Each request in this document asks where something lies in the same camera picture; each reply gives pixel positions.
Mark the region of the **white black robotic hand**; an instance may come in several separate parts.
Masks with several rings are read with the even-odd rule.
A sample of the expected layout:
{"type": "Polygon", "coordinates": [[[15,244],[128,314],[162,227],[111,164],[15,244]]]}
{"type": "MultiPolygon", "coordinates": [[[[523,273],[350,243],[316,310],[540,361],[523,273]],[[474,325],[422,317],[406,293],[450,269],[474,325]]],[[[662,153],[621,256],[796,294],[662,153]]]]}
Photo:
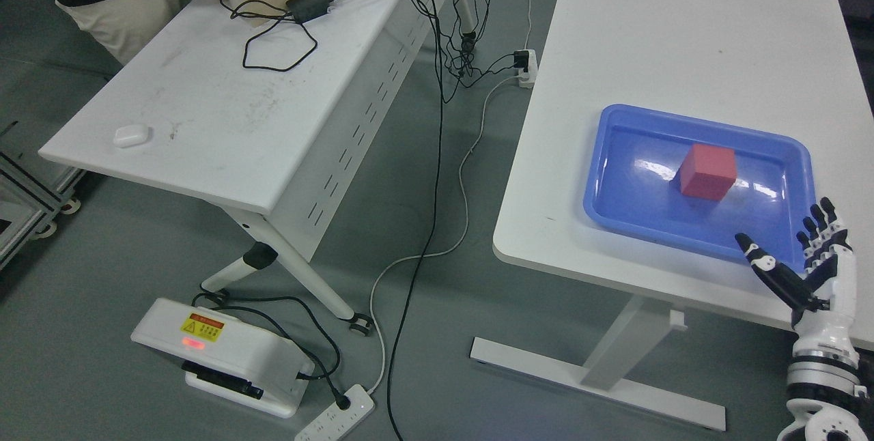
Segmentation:
{"type": "Polygon", "coordinates": [[[849,229],[827,198],[810,207],[796,238],[803,273],[762,249],[746,233],[734,238],[753,272],[791,310],[797,339],[793,357],[818,355],[857,367],[860,355],[850,339],[856,317],[856,256],[849,229]]]}

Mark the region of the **robot forearm wrist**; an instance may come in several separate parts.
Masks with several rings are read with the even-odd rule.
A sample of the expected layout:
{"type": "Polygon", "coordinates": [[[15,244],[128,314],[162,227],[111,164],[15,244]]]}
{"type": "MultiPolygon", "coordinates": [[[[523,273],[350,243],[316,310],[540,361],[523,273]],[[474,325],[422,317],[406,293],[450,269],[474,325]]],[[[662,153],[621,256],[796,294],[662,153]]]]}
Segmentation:
{"type": "Polygon", "coordinates": [[[778,440],[871,440],[872,366],[857,367],[824,355],[789,363],[786,407],[793,416],[778,440]]]}

